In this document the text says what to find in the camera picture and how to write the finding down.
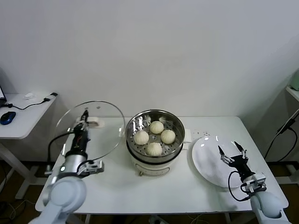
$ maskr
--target white plate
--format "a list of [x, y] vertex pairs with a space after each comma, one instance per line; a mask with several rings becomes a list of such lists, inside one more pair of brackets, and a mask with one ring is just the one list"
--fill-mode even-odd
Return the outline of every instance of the white plate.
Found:
[[[240, 155], [240, 151], [233, 141], [229, 141], [221, 136], [206, 136], [198, 139], [194, 144], [192, 159], [196, 169], [205, 179], [217, 186], [228, 188], [228, 176], [236, 169], [221, 161], [218, 146], [229, 157]], [[230, 187], [237, 188], [241, 184], [239, 175], [236, 173], [232, 174]]]

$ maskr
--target computer mouse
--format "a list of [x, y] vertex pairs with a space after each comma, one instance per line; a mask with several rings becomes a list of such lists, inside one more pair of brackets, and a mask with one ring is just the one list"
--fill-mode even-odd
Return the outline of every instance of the computer mouse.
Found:
[[14, 111], [9, 111], [9, 112], [3, 114], [0, 118], [0, 124], [2, 124], [2, 125], [10, 124], [13, 121], [15, 115], [16, 115], [16, 112], [14, 112]]

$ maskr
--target white wall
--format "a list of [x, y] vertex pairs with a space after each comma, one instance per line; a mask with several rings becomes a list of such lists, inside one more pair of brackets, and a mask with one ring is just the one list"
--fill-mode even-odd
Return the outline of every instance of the white wall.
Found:
[[298, 67], [298, 8], [297, 0], [1, 1], [4, 84], [59, 93], [57, 114], [101, 99], [127, 116], [237, 115], [255, 136], [275, 103], [279, 122], [266, 129], [275, 132], [288, 115], [277, 95]]

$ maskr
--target table leg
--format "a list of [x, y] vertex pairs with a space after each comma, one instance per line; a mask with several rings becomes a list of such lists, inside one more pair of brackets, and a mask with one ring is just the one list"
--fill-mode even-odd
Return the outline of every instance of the table leg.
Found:
[[226, 223], [227, 223], [227, 224], [230, 224], [231, 221], [230, 221], [229, 213], [226, 212], [226, 213], [224, 213], [224, 215], [225, 215], [225, 221], [226, 221]]
[[0, 144], [0, 157], [26, 180], [34, 182], [36, 177], [7, 148]]
[[[38, 166], [33, 166], [30, 169], [30, 172], [34, 175], [38, 170]], [[30, 182], [28, 180], [24, 180], [23, 184], [21, 185], [20, 189], [18, 190], [18, 193], [15, 195], [16, 199], [22, 199], [30, 185], [45, 185], [47, 181], [46, 177], [36, 177], [36, 180], [34, 182]]]
[[[14, 169], [10, 169], [9, 173], [6, 175], [6, 183], [8, 182], [9, 178], [11, 177], [11, 175], [14, 173]], [[4, 183], [5, 183], [5, 179], [2, 181], [2, 183], [0, 184], [0, 190], [2, 188], [4, 188]]]
[[86, 215], [85, 224], [89, 224], [91, 214]]
[[276, 176], [279, 184], [297, 184], [299, 186], [299, 170], [296, 170], [293, 165], [286, 166], [290, 171], [290, 176]]

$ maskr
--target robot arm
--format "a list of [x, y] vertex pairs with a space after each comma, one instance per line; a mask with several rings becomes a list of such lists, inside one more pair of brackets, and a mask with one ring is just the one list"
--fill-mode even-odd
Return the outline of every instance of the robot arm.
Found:
[[87, 160], [88, 111], [73, 128], [75, 137], [71, 149], [65, 155], [65, 162], [54, 176], [44, 193], [45, 209], [30, 224], [65, 224], [69, 214], [76, 211], [86, 198], [86, 185], [82, 178], [104, 172], [104, 163]]
[[224, 154], [220, 146], [218, 148], [221, 160], [230, 167], [236, 168], [240, 175], [243, 183], [241, 188], [244, 187], [244, 192], [248, 195], [242, 201], [250, 199], [252, 210], [260, 224], [290, 224], [280, 200], [272, 193], [266, 192], [266, 177], [263, 174], [255, 174], [250, 170], [247, 166], [246, 150], [237, 142], [235, 142], [235, 145], [241, 155], [231, 158]]

